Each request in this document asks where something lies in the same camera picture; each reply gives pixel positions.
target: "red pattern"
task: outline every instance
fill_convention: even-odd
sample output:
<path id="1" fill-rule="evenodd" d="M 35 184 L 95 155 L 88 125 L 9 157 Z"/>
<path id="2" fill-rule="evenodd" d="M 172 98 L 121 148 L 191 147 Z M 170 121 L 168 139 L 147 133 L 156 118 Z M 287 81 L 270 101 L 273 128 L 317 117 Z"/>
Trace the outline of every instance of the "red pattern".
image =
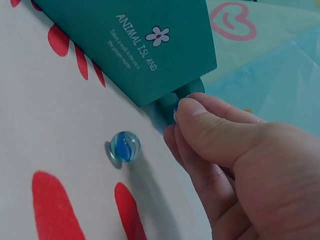
<path id="1" fill-rule="evenodd" d="M 39 240 L 86 240 L 68 194 L 55 176 L 36 171 L 32 196 Z M 127 240 L 147 240 L 136 201 L 123 183 L 115 185 L 114 198 Z"/>
<path id="2" fill-rule="evenodd" d="M 68 54 L 70 38 L 55 24 L 48 31 L 48 42 L 60 57 Z"/>
<path id="3" fill-rule="evenodd" d="M 84 52 L 75 44 L 75 57 L 79 71 L 85 80 L 88 80 L 88 64 Z"/>
<path id="4" fill-rule="evenodd" d="M 96 75 L 98 76 L 100 83 L 102 84 L 102 86 L 106 87 L 106 82 L 105 82 L 104 75 L 103 75 L 101 69 L 94 62 L 92 62 L 92 65 L 93 65 L 93 68 L 95 70 Z"/>
<path id="5" fill-rule="evenodd" d="M 21 0 L 10 0 L 12 7 L 18 6 L 18 4 L 21 2 Z"/>
<path id="6" fill-rule="evenodd" d="M 67 192 L 55 176 L 35 172 L 32 195 L 39 240 L 86 240 Z"/>
<path id="7" fill-rule="evenodd" d="M 70 38 L 56 24 L 49 29 L 47 38 L 50 46 L 56 54 L 60 57 L 65 57 L 68 54 Z M 83 78 L 88 80 L 88 63 L 85 54 L 76 44 L 74 44 L 74 49 L 79 71 Z M 94 62 L 92 62 L 92 64 L 100 83 L 102 86 L 106 87 L 106 82 L 101 69 Z"/>
<path id="8" fill-rule="evenodd" d="M 123 183 L 116 184 L 114 198 L 127 239 L 147 240 L 136 201 Z"/>

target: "light blue fabric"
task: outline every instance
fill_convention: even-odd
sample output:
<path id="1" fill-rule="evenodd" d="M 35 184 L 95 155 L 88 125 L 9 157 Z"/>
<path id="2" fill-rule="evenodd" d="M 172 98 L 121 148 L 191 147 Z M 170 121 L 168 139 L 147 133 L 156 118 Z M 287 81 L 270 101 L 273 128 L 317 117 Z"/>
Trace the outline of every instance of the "light blue fabric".
<path id="1" fill-rule="evenodd" d="M 320 136 L 320 27 L 205 86 L 267 121 L 290 123 Z"/>

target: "finger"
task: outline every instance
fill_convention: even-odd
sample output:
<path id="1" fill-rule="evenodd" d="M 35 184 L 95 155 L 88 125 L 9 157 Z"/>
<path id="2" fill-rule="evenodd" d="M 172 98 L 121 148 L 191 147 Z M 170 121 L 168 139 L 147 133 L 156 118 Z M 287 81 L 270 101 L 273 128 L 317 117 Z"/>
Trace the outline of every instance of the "finger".
<path id="1" fill-rule="evenodd" d="M 251 226 L 252 223 L 237 202 L 220 217 L 212 231 L 214 239 L 238 239 Z"/>
<path id="2" fill-rule="evenodd" d="M 266 122 L 254 114 L 232 106 L 231 104 L 215 96 L 209 96 L 205 93 L 196 92 L 190 94 L 188 98 L 197 100 L 206 108 L 208 112 L 231 122 L 243 124 L 257 124 Z"/>
<path id="3" fill-rule="evenodd" d="M 235 192 L 224 172 L 216 164 L 202 159 L 187 144 L 179 126 L 174 129 L 176 144 L 211 227 L 237 202 Z"/>
<path id="4" fill-rule="evenodd" d="M 197 154 L 230 169 L 259 142 L 263 125 L 225 120 L 192 98 L 179 102 L 176 119 L 186 142 Z"/>
<path id="5" fill-rule="evenodd" d="M 164 130 L 163 139 L 169 150 L 171 151 L 175 160 L 181 165 L 181 167 L 185 168 L 184 162 L 181 159 L 178 146 L 175 138 L 175 124 L 168 126 Z"/>

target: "red heart outline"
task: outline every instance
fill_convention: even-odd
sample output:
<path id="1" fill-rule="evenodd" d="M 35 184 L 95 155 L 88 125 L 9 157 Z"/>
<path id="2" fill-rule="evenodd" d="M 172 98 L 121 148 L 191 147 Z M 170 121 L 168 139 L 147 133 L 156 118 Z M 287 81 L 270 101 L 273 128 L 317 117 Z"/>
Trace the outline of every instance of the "red heart outline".
<path id="1" fill-rule="evenodd" d="M 225 31 L 224 29 L 222 29 L 221 27 L 219 27 L 215 22 L 215 18 L 217 17 L 217 15 L 226 7 L 231 6 L 231 5 L 236 5 L 236 6 L 240 6 L 242 11 L 240 14 L 238 14 L 235 17 L 235 20 L 239 23 L 242 23 L 244 25 L 246 25 L 249 28 L 249 33 L 247 35 L 235 35 L 232 33 L 229 33 L 227 31 Z M 211 13 L 210 13 L 210 21 L 211 21 L 211 27 L 212 30 L 217 32 L 218 34 L 220 34 L 221 36 L 230 39 L 230 40 L 234 40 L 234 41 L 238 41 L 238 42 L 246 42 L 246 41 L 250 41 L 252 39 L 254 39 L 257 36 L 257 29 L 255 27 L 255 25 L 249 21 L 247 19 L 249 15 L 249 8 L 247 5 L 240 3 L 240 2 L 225 2 L 220 4 L 219 6 L 217 6 Z M 229 17 L 229 13 L 225 12 L 222 16 L 222 21 L 223 23 L 226 25 L 227 28 L 229 29 L 236 29 L 228 20 Z"/>

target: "fingernail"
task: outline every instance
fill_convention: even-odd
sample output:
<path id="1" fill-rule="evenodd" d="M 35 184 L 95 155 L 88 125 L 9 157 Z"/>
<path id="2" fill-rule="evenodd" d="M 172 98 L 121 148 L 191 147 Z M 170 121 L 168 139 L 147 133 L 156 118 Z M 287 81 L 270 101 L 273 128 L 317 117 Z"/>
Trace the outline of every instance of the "fingernail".
<path id="1" fill-rule="evenodd" d="M 206 108 L 197 100 L 183 98 L 179 101 L 179 116 L 192 117 L 207 113 Z"/>

